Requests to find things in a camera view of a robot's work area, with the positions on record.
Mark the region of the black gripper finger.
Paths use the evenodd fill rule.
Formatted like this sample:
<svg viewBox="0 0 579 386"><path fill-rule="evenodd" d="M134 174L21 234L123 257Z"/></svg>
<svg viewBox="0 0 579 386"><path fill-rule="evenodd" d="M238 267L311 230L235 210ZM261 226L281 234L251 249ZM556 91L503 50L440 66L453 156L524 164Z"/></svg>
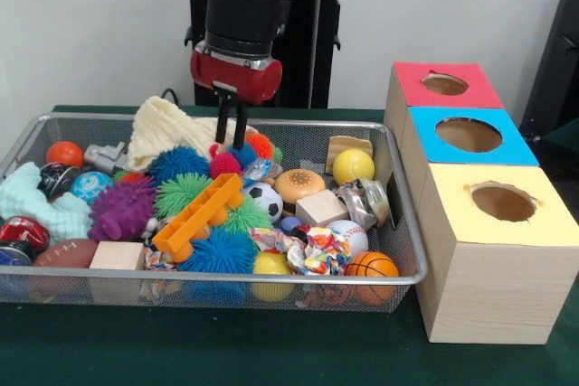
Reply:
<svg viewBox="0 0 579 386"><path fill-rule="evenodd" d="M245 132L248 120L248 106L245 102L239 101L236 105L236 126L233 137L233 147L241 150L245 141Z"/></svg>
<svg viewBox="0 0 579 386"><path fill-rule="evenodd" d="M229 111L233 103L233 97L227 90L216 90L214 94L219 99L215 141L219 144L223 144L226 138L227 122Z"/></svg>

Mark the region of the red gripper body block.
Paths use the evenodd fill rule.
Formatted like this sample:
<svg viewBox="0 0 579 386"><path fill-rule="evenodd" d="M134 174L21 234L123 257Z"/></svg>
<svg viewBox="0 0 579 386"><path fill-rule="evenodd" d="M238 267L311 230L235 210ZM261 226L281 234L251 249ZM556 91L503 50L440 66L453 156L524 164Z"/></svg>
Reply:
<svg viewBox="0 0 579 386"><path fill-rule="evenodd" d="M271 57L250 60L196 45L191 58L194 82L207 89L234 91L241 101L260 105L271 100L282 78L281 62Z"/></svg>

